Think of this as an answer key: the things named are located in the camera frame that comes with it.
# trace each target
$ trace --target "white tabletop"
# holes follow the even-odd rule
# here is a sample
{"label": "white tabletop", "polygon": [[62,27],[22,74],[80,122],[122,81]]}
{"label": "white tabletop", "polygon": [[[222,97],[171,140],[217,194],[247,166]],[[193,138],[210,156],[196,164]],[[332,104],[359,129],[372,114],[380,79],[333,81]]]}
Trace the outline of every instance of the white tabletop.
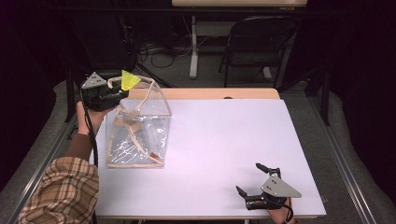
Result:
{"label": "white tabletop", "polygon": [[163,168],[106,167],[110,113],[97,134],[99,200],[96,215],[136,219],[263,218],[248,211],[235,186],[260,194],[268,174],[259,162],[279,167],[282,179],[303,197],[294,215],[326,215],[318,189],[282,100],[169,100],[172,118]]}
{"label": "white tabletop", "polygon": [[306,0],[172,0],[174,7],[305,7]]}

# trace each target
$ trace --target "black cable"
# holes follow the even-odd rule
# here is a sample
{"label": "black cable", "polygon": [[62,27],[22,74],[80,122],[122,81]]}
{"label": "black cable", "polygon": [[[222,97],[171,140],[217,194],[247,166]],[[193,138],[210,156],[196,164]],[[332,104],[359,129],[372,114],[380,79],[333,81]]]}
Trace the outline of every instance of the black cable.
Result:
{"label": "black cable", "polygon": [[176,86],[163,80],[162,78],[158,77],[157,75],[155,75],[154,73],[152,73],[150,70],[147,69],[147,67],[145,67],[143,64],[141,63],[137,63],[136,64],[137,67],[139,67],[140,69],[142,69],[145,73],[147,73],[149,76],[152,77],[152,79],[154,79],[156,82],[158,82],[159,84],[162,84],[165,87],[169,87],[169,88],[175,88]]}
{"label": "black cable", "polygon": [[[85,112],[85,123],[87,124],[88,130],[89,130],[89,135],[92,143],[92,149],[93,149],[93,164],[98,167],[98,147],[96,144],[96,138],[95,138],[95,132],[91,123],[91,118],[90,115],[88,114],[88,108],[85,106],[84,100],[82,98],[82,88],[79,89],[79,95],[81,97],[81,102],[82,102],[82,107],[84,108]],[[92,213],[92,223],[97,224],[97,219],[96,219],[96,212],[93,210]]]}
{"label": "black cable", "polygon": [[290,206],[285,205],[285,204],[283,204],[283,203],[273,202],[273,201],[271,201],[271,203],[274,203],[274,204],[279,205],[279,206],[281,206],[281,207],[287,208],[289,211],[288,211],[288,214],[286,215],[285,221],[286,221],[286,222],[290,222],[290,221],[291,221],[291,219],[292,219],[293,216],[294,216],[294,213],[293,213],[293,209],[292,209]]}

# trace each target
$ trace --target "table leg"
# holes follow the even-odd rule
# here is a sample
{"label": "table leg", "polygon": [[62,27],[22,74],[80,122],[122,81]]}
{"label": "table leg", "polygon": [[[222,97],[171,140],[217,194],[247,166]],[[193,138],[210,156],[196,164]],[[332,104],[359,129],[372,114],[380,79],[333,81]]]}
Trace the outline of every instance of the table leg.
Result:
{"label": "table leg", "polygon": [[198,67],[198,52],[197,52],[197,27],[196,27],[195,16],[192,16],[191,32],[192,32],[192,55],[190,65],[190,78],[197,78],[197,67]]}

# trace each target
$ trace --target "hand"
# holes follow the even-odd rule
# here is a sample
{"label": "hand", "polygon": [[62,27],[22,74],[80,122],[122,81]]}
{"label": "hand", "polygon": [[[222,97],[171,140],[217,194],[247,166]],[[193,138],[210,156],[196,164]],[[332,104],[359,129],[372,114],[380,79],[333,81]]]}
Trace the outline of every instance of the hand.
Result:
{"label": "hand", "polygon": [[[91,124],[95,135],[98,133],[98,130],[100,128],[100,125],[102,124],[105,115],[113,109],[114,108],[110,108],[104,111],[93,111],[88,109],[88,114],[90,116]],[[77,102],[77,119],[78,119],[78,133],[88,135],[90,133],[90,130],[87,126],[87,122],[85,121],[85,110],[81,101]]]}
{"label": "hand", "polygon": [[[291,207],[291,198],[288,198],[285,201],[285,205],[288,205]],[[286,207],[281,207],[279,209],[274,209],[274,210],[267,210],[267,212],[270,214],[271,219],[276,223],[276,224],[283,224],[288,217],[288,212],[289,209]],[[296,220],[294,218],[291,219],[289,222],[290,224],[296,223]]]}

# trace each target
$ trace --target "wire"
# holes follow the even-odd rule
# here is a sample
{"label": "wire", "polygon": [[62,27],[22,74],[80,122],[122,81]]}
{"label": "wire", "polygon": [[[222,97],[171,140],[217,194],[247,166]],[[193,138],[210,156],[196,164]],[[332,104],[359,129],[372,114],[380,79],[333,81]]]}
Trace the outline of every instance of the wire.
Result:
{"label": "wire", "polygon": [[293,209],[291,208],[291,198],[288,197],[288,199],[289,199],[290,205],[285,205],[283,203],[277,203],[277,202],[271,201],[271,203],[274,203],[276,205],[279,205],[279,206],[282,206],[282,207],[285,207],[288,209],[288,213],[286,214],[286,219],[285,219],[286,222],[290,222],[294,215]]}
{"label": "wire", "polygon": [[153,72],[151,72],[147,67],[145,67],[143,64],[141,63],[137,63],[136,64],[137,67],[139,67],[140,69],[142,69],[142,71],[144,71],[145,73],[147,73],[149,76],[152,77],[152,79],[154,79],[157,83],[162,84],[165,87],[169,87],[169,88],[175,88],[176,86],[163,80],[162,78],[158,77],[157,75],[155,75]]}
{"label": "wire", "polygon": [[91,123],[91,118],[88,113],[88,108],[87,108],[87,106],[85,106],[84,100],[82,98],[82,88],[80,88],[80,90],[79,90],[79,95],[81,97],[82,107],[84,108],[84,111],[85,111],[85,123],[87,124],[88,130],[90,131],[90,139],[91,139],[92,148],[93,148],[93,164],[97,167],[98,166],[98,147],[96,144],[95,132],[93,130],[93,126]]}

